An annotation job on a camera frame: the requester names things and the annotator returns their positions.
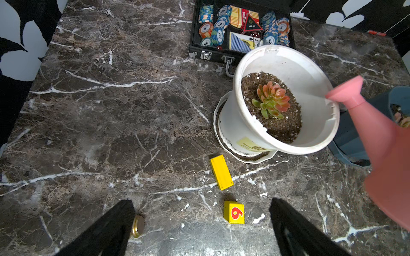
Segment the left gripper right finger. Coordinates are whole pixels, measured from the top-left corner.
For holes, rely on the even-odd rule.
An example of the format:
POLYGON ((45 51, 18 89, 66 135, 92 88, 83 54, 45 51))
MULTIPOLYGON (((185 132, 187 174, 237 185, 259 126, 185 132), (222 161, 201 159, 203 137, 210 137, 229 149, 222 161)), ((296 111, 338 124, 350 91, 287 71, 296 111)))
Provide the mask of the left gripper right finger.
POLYGON ((282 256, 349 255, 283 199, 272 199, 270 216, 282 256))

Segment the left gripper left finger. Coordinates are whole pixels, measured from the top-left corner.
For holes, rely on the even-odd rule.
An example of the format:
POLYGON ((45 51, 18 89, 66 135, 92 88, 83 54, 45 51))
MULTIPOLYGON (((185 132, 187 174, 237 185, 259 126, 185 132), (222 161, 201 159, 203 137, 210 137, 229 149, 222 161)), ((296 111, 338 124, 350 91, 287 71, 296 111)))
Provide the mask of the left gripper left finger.
POLYGON ((131 200, 121 200, 94 222, 58 256, 123 256, 135 217, 131 200))

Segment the pink watering can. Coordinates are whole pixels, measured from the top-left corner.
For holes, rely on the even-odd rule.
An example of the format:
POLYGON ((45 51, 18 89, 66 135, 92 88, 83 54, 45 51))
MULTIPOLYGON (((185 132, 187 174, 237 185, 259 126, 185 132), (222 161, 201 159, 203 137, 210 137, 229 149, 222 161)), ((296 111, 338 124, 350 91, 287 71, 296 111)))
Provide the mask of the pink watering can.
POLYGON ((402 128, 361 95, 363 77, 356 76, 327 93, 343 103, 371 162, 365 190, 393 221, 410 228, 410 131, 402 128))

